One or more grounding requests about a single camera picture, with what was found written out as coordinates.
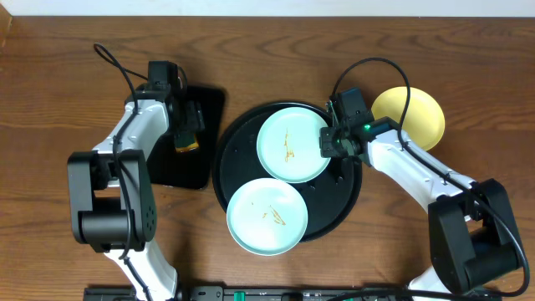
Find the green and yellow sponge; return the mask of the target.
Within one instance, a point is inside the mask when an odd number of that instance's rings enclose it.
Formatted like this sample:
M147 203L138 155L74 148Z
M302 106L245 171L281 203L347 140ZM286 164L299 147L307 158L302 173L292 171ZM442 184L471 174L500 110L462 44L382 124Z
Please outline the green and yellow sponge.
M199 148L199 142L196 134L179 133L174 136L174 145L177 153L187 153Z

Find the yellow plate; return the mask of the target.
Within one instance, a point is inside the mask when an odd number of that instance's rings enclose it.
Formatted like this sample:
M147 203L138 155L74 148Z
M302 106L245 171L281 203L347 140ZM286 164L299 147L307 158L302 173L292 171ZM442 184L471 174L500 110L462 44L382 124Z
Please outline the yellow plate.
M390 117L400 123L405 108L406 87L387 89L380 94L371 107L376 119ZM445 116L436 100L425 91L410 89L410 105L402 128L423 150L428 151L438 144L445 132Z

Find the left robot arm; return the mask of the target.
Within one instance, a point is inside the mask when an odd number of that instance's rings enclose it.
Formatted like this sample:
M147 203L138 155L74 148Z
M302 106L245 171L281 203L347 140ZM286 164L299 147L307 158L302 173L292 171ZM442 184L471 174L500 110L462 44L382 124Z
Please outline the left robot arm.
M142 84L112 132L68 159L72 232L116 263L133 287L104 288L86 297L180 300L179 273L155 239L153 185L206 187L225 103L219 89Z

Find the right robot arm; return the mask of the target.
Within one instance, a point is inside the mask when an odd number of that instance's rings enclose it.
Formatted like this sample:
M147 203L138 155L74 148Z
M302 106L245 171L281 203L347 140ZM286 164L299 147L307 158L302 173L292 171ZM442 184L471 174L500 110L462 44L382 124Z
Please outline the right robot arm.
M432 265L409 284L419 298L464 296L529 266L508 194L494 179L453 171L410 140L400 124L369 113L340 115L320 131L323 157L354 158L386 174L425 209Z

